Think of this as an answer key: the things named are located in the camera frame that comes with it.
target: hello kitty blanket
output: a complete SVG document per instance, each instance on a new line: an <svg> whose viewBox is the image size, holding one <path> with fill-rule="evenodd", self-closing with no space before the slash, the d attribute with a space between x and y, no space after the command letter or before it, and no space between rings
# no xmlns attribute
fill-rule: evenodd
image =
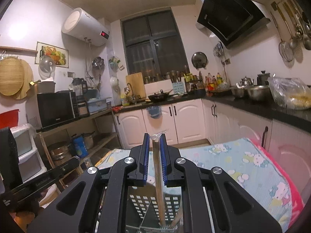
<svg viewBox="0 0 311 233"><path fill-rule="evenodd" d="M129 150L114 149L98 164L98 168L112 166L127 157ZM180 149L182 157L198 167L219 166L259 202L281 225L285 232L303 209L301 196L286 174L269 153L247 138L191 149ZM152 152L149 154L148 180L154 185ZM168 194L181 195L180 188L166 188Z"/></svg>

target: red bucket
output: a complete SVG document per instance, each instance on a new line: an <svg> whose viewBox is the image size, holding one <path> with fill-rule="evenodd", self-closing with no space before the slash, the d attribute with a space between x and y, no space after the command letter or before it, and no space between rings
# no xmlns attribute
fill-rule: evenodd
<svg viewBox="0 0 311 233"><path fill-rule="evenodd" d="M18 125L19 109L10 110L0 114L0 129L16 127Z"/></svg>

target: wooden cutting board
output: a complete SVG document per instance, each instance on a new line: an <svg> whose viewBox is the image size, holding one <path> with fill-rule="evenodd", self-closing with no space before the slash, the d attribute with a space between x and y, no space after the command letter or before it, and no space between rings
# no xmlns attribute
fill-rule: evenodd
<svg viewBox="0 0 311 233"><path fill-rule="evenodd" d="M6 96L16 94L24 84L24 67L21 61L8 57L0 62L0 93Z"/></svg>
<svg viewBox="0 0 311 233"><path fill-rule="evenodd" d="M146 98L146 90L142 73L130 74L125 77L126 83L130 83L133 87L134 95L139 95L140 98Z"/></svg>
<svg viewBox="0 0 311 233"><path fill-rule="evenodd" d="M29 83L34 80L34 75L32 73L30 65L25 60L20 61L24 67L25 76L23 86L15 95L13 95L13 97L17 100L23 99L27 96L27 92L30 89Z"/></svg>

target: cabinet door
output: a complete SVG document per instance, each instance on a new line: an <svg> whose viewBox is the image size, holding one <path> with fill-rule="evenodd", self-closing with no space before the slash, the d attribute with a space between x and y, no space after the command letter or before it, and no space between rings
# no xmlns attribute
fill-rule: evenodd
<svg viewBox="0 0 311 233"><path fill-rule="evenodd" d="M311 136L273 120L269 153L296 185L304 202L311 194Z"/></svg>
<svg viewBox="0 0 311 233"><path fill-rule="evenodd" d="M233 109L235 118L235 127L237 128L235 136L237 138L247 137L261 145L263 132L268 127L268 132L265 133L264 148L269 150L271 139L272 120L245 112L243 110Z"/></svg>
<svg viewBox="0 0 311 233"><path fill-rule="evenodd" d="M120 113L116 118L124 149L141 145L147 132L142 110Z"/></svg>
<svg viewBox="0 0 311 233"><path fill-rule="evenodd" d="M225 143L235 140L233 107L215 103L216 137L214 143Z"/></svg>
<svg viewBox="0 0 311 233"><path fill-rule="evenodd" d="M204 121L205 121L205 137L211 144L216 143L216 118L214 117L215 103L209 100L202 100Z"/></svg>
<svg viewBox="0 0 311 233"><path fill-rule="evenodd" d="M165 137L167 144L178 144L175 121L173 117L173 106L171 104L165 105L161 106L161 109L162 115L158 119L150 117L146 109L142 111L147 133L149 133L149 135L153 135L160 131L166 130L167 133L165 134Z"/></svg>
<svg viewBox="0 0 311 233"><path fill-rule="evenodd" d="M190 100L173 104L178 143L205 138L202 100Z"/></svg>

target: window frame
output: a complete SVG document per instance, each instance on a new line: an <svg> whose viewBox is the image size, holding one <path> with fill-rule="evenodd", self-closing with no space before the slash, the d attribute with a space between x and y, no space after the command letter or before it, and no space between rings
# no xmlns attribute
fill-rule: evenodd
<svg viewBox="0 0 311 233"><path fill-rule="evenodd" d="M171 18L173 20L173 23L174 23L174 26L175 26L175 32L158 33L157 36L152 36L150 25L149 25L148 16L155 15L155 14L160 14L160 13L167 13L167 12L169 12L169 14L170 14L170 16L171 16ZM147 22L147 27L148 27L148 31L149 31L149 37L144 37L144 38L142 38L139 41L130 41L129 43L126 43L124 23L128 22L128 21L131 21L131 20L138 19L138 18L143 18L143 17L146 19L146 22ZM189 70L189 64L188 64L188 60L187 60L187 55L186 55L185 47L183 45L183 41L181 39L180 32L179 32L179 29L178 29L178 26L177 26L177 23L176 23L176 20L175 20L175 17L174 17L174 14L173 14L171 8L164 9L164 10L161 10L161 11L155 11L155 12L146 12L145 14L139 15L137 17L131 17L131 18L128 18L128 19L125 18L124 20L121 20L120 22L121 22L123 48L124 48L124 53L125 53L125 62L126 62L126 68L127 68L128 74L132 74L132 73L130 73L129 64L131 63L131 59L130 59L130 57L128 57L127 48L130 47L130 46L135 46L135 45L139 45L139 44L143 44L143 43L147 43L147 42L149 42L150 46L151 46L151 51L152 51L152 55L153 55L153 58L154 58L154 66L155 66L155 70L156 70L155 73L161 74L160 65L159 65L159 61L158 61L158 55L157 55L156 47L155 47L156 46L155 45L155 41L157 41L159 39L162 39L162 38L166 38L166 37L172 37L172 36L177 36L178 39L180 40L182 48L183 48L183 52L184 52L184 55L185 55L185 58L186 58L186 64L187 64L188 70Z"/></svg>

